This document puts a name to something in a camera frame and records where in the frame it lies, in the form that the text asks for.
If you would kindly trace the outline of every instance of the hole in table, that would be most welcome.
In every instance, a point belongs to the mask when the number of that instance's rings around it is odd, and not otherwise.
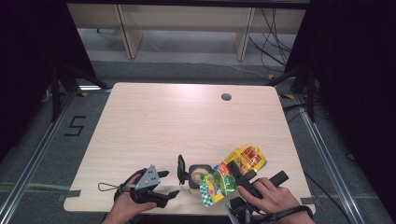
[[[221,95],[221,99],[223,99],[224,101],[230,101],[233,97],[231,96],[231,94],[229,93],[223,93]]]

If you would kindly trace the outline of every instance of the colorful package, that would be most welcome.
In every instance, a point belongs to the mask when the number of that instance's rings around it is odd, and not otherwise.
[[[213,205],[236,190],[235,179],[227,167],[230,161],[235,161],[242,175],[251,170],[258,172],[266,163],[264,155],[254,145],[234,149],[224,161],[213,168],[211,174],[202,176],[200,190],[205,206]]]

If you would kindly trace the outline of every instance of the black panel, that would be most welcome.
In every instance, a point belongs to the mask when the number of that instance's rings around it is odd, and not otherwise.
[[[95,73],[66,4],[57,1],[3,1],[0,52],[1,160],[18,144],[38,109],[54,66],[72,64],[89,77]],[[63,69],[58,71],[67,74]],[[70,72],[67,75],[76,77]]]
[[[396,220],[396,20],[393,1],[348,4],[320,81],[341,135]]]

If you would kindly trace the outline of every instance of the strap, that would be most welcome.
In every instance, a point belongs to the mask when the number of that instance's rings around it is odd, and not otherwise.
[[[286,216],[296,214],[299,212],[306,212],[309,215],[309,217],[311,217],[311,218],[314,216],[311,209],[308,206],[300,205],[300,206],[291,208],[289,210],[281,211],[278,213],[273,213],[271,215],[266,215],[264,218],[260,219],[260,221],[263,221],[263,222],[278,221],[282,217],[286,217]]]

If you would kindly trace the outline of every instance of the wrist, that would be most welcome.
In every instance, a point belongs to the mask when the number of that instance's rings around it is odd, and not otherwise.
[[[129,220],[124,221],[124,218],[120,218],[120,217],[113,217],[113,216],[107,216],[105,218],[105,220],[103,220],[102,224],[125,224],[127,223]]]
[[[306,212],[298,212],[295,214],[291,214],[286,217],[282,217],[279,221],[279,224],[311,224],[315,223],[311,217]]]

